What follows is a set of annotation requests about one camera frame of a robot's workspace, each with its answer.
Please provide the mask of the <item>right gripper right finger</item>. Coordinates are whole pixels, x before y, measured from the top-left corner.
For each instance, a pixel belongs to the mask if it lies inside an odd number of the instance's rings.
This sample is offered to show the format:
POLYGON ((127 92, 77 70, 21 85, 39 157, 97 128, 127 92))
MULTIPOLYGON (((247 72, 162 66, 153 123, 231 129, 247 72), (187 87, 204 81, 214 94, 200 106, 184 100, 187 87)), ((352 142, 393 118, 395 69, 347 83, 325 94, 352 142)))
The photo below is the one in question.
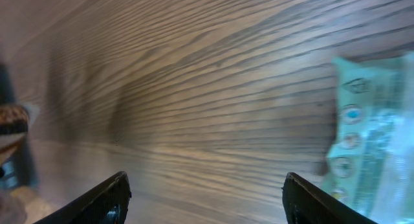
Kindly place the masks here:
POLYGON ((375 224, 294 172, 282 191, 288 224, 375 224))

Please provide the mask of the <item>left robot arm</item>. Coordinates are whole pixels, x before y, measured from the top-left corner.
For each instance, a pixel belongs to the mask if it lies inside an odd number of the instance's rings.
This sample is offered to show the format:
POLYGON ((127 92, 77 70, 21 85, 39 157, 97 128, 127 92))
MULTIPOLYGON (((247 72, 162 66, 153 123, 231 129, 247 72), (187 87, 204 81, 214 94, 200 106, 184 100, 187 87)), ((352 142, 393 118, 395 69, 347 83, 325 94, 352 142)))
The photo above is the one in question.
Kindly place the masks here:
POLYGON ((1 63, 1 223, 24 223, 23 202, 11 189, 36 186, 38 179, 28 147, 36 108, 16 101, 6 64, 1 63))

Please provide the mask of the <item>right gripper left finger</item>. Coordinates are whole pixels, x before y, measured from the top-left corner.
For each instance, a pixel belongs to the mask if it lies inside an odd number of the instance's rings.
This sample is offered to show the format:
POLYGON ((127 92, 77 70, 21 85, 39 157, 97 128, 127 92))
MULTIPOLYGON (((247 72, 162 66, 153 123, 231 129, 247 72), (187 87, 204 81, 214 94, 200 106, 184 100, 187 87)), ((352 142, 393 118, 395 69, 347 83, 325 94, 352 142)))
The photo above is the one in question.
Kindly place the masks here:
POLYGON ((130 199, 127 173, 120 171, 34 224, 124 224, 130 199))

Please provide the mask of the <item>mint green snack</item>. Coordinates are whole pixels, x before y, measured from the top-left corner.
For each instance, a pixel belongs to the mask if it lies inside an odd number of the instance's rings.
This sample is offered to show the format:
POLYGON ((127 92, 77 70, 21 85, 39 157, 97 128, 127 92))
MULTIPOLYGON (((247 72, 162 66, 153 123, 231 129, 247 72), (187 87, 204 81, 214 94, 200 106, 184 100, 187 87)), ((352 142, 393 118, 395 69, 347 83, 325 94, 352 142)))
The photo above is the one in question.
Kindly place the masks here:
POLYGON ((332 63, 337 128, 322 190, 377 223, 412 223, 413 53, 332 63))

